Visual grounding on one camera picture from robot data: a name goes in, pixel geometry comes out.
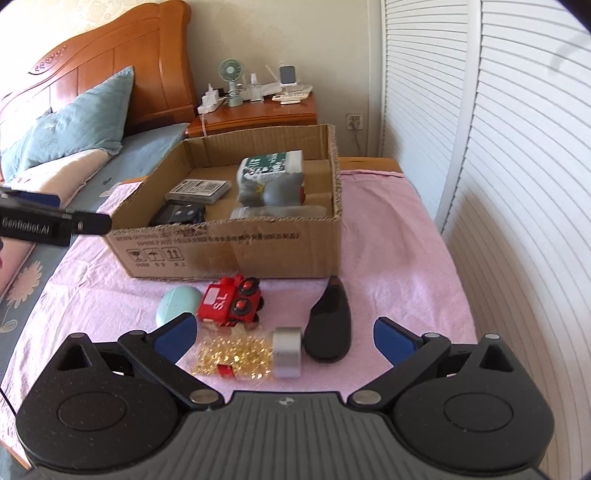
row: blue bedsheet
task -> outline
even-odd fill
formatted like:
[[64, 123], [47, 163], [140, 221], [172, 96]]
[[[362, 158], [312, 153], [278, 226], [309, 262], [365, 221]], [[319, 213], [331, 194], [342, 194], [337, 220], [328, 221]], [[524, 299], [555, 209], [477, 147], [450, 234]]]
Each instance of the blue bedsheet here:
[[[100, 197], [101, 193], [117, 182], [152, 172], [170, 149], [184, 138], [186, 127], [187, 124], [170, 125], [124, 138], [121, 152], [92, 177], [68, 208], [96, 211], [106, 200], [106, 197]], [[0, 382], [29, 314], [66, 251], [67, 248], [36, 245], [21, 268], [20, 278], [17, 277], [12, 284], [12, 294], [9, 290], [0, 303]]]

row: cardboard box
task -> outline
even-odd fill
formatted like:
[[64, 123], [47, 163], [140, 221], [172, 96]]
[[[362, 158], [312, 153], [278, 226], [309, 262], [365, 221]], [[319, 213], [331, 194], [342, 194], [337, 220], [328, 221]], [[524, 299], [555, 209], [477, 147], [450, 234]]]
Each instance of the cardboard box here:
[[[232, 219], [236, 171], [245, 157], [303, 151], [306, 204], [328, 217]], [[206, 208], [200, 225], [147, 228], [164, 195], [186, 179], [230, 180], [232, 187]], [[138, 278], [196, 280], [223, 275], [321, 278], [339, 273], [341, 187], [335, 130], [331, 125], [268, 127], [189, 138], [163, 159], [113, 213], [107, 243]]]

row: flower pattern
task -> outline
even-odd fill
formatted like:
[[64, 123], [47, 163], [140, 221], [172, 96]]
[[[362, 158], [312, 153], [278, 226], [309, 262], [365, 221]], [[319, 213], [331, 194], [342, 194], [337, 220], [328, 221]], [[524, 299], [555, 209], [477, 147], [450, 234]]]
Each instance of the flower pattern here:
[[6, 309], [6, 313], [4, 314], [4, 318], [0, 323], [0, 333], [12, 332], [16, 328], [18, 324], [16, 320], [6, 321], [10, 307], [17, 309], [18, 306], [33, 293], [35, 287], [39, 285], [42, 269], [43, 266], [41, 265], [41, 262], [36, 261], [33, 262], [29, 267], [23, 268], [18, 274], [16, 280], [12, 284], [12, 287], [8, 291], [8, 307]]
[[17, 309], [21, 302], [33, 293], [33, 289], [39, 285], [42, 268], [41, 262], [36, 261], [30, 267], [22, 269], [8, 292], [9, 305], [14, 303], [14, 308]]

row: white louvered door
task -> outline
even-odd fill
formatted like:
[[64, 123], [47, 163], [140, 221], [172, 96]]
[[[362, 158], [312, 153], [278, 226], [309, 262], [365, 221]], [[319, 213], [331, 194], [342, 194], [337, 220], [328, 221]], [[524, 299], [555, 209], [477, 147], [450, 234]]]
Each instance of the white louvered door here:
[[[465, 0], [387, 2], [383, 155], [399, 158], [442, 230], [479, 334], [500, 333], [550, 403], [543, 470], [578, 480], [591, 469], [591, 35], [557, 0], [468, 1], [478, 35], [453, 55], [435, 33], [409, 53], [419, 34], [406, 27], [428, 11], [442, 25]], [[434, 49], [437, 64], [419, 69]], [[458, 111], [442, 91], [472, 100]]]
[[452, 157], [466, 60], [466, 0], [386, 0], [382, 156], [432, 218]]
[[554, 0], [482, 2], [472, 129], [443, 230], [480, 332], [549, 400], [551, 478], [591, 469], [591, 36]]

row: power cord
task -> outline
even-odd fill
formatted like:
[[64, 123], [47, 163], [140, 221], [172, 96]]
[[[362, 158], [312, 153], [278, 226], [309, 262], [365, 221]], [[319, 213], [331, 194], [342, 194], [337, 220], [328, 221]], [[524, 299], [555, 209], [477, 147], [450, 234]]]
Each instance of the power cord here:
[[205, 130], [205, 113], [201, 113], [201, 129], [203, 130], [203, 136], [207, 136], [207, 132]]
[[16, 418], [17, 412], [16, 412], [16, 410], [14, 410], [14, 407], [12, 406], [12, 403], [10, 403], [10, 400], [8, 399], [8, 397], [6, 396], [6, 394], [4, 393], [4, 390], [2, 390], [1, 388], [0, 388], [0, 394], [2, 394], [2, 397], [4, 398], [4, 401], [8, 404], [8, 407], [10, 407], [10, 409], [12, 410], [12, 414]]
[[357, 138], [357, 130], [359, 130], [359, 120], [352, 121], [349, 125], [353, 128], [353, 134], [355, 136], [355, 145], [357, 145], [357, 153], [358, 156], [362, 157], [361, 153], [361, 145], [359, 144], [359, 139]]
[[363, 155], [361, 154], [361, 145], [359, 145], [359, 140], [357, 138], [357, 129], [355, 128], [353, 132], [355, 135], [355, 145], [357, 145], [357, 152], [359, 153], [359, 156], [362, 157]]

